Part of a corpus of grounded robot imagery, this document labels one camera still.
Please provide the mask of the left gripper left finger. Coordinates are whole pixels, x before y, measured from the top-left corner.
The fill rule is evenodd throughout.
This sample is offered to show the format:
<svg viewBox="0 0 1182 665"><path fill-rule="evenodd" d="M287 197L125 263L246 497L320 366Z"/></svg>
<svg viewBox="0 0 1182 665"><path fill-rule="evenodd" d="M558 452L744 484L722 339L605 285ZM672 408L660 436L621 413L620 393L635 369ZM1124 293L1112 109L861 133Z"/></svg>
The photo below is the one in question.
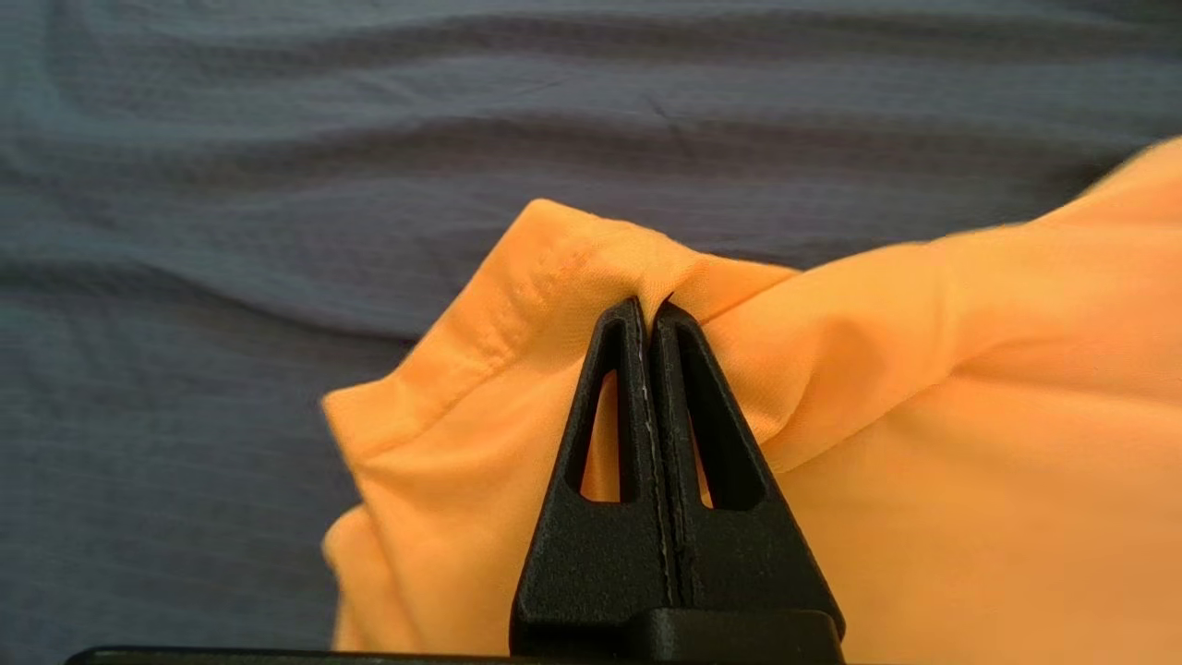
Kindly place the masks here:
<svg viewBox="0 0 1182 665"><path fill-rule="evenodd" d="M675 600L665 452L637 299L595 324L511 605L517 657L625 657L632 622ZM621 498L582 493L599 400L616 380Z"/></svg>

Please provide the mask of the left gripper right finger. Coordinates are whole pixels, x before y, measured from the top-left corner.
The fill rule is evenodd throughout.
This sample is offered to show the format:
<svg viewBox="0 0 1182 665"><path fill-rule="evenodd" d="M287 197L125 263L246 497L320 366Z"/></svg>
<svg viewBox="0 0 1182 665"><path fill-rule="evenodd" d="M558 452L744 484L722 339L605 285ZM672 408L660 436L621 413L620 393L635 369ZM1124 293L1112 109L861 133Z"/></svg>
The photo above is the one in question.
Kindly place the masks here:
<svg viewBox="0 0 1182 665"><path fill-rule="evenodd" d="M670 598L647 612L660 661L843 661L845 622L704 330L663 304L649 376Z"/></svg>

